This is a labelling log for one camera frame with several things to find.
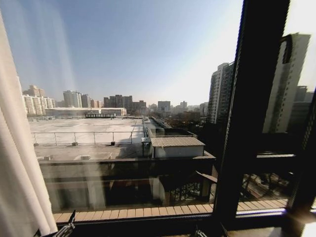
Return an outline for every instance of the sky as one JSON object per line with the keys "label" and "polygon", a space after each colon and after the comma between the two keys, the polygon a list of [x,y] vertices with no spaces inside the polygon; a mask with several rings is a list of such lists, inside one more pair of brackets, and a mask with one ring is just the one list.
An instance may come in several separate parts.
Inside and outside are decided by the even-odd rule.
{"label": "sky", "polygon": [[[314,34],[314,7],[304,1],[291,2],[285,33]],[[57,101],[77,90],[176,106],[208,101],[212,73],[234,61],[242,0],[2,0],[0,7],[23,89],[35,84]],[[299,83],[309,90],[315,61],[312,36]]]}

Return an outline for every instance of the curtain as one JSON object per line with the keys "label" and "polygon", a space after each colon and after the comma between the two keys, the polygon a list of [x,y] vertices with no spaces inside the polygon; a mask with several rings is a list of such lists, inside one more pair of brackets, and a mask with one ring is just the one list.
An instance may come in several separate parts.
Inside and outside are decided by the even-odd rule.
{"label": "curtain", "polygon": [[0,235],[56,232],[0,13]]}

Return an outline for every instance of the wooden deck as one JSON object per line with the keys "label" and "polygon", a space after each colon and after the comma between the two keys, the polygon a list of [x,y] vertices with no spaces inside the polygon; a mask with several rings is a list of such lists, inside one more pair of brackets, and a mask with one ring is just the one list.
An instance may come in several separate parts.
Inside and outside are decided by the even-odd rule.
{"label": "wooden deck", "polygon": [[[284,208],[287,199],[239,202],[237,211]],[[213,204],[167,206],[138,209],[105,210],[77,212],[75,222],[102,221],[139,217],[158,217],[188,214],[207,214],[213,212]],[[56,223],[66,223],[71,213],[55,213]]]}

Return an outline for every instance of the wall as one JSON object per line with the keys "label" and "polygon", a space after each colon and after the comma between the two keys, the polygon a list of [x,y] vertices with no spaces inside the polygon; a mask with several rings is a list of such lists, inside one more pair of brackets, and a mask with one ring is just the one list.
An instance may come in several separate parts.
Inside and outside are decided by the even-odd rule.
{"label": "wall", "polygon": [[203,155],[203,146],[192,147],[156,147],[156,158],[198,157]]}

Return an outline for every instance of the corrugated metal roof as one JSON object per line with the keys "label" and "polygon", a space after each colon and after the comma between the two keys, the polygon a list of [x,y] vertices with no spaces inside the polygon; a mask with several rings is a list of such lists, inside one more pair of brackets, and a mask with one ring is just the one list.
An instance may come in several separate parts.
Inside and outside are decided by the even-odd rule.
{"label": "corrugated metal roof", "polygon": [[155,137],[151,139],[153,147],[190,147],[205,146],[195,137]]}

